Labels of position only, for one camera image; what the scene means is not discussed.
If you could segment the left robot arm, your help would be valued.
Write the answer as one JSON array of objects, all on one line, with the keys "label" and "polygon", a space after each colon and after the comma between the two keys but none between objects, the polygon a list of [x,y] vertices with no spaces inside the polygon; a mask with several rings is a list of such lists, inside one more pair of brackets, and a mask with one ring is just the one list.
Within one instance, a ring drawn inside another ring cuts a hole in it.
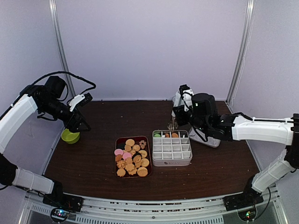
[{"label": "left robot arm", "polygon": [[79,212],[83,198],[64,193],[61,182],[45,177],[43,165],[59,125],[72,133],[90,131],[80,108],[92,100],[90,90],[68,99],[60,72],[42,76],[27,85],[0,117],[0,188],[33,191],[43,203]]}]

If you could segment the white handled metal tongs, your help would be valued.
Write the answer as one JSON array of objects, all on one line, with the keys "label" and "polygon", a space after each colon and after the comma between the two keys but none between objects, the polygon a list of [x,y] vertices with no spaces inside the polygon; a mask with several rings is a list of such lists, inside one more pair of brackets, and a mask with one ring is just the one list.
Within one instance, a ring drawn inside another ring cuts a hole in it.
[{"label": "white handled metal tongs", "polygon": [[174,111],[171,111],[171,118],[170,118],[167,128],[170,131],[174,131],[178,128],[177,116]]}]

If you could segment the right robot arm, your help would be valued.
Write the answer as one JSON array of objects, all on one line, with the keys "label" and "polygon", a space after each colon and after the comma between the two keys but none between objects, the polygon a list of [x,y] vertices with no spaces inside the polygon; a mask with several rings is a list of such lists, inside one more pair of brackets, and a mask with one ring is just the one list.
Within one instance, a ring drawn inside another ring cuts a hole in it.
[{"label": "right robot arm", "polygon": [[212,140],[258,140],[286,148],[267,168],[248,179],[242,193],[223,198],[227,211],[263,202],[261,194],[276,181],[299,168],[299,115],[284,119],[257,119],[242,112],[220,115],[214,96],[179,90],[174,99],[169,129],[189,124],[201,143]]}]

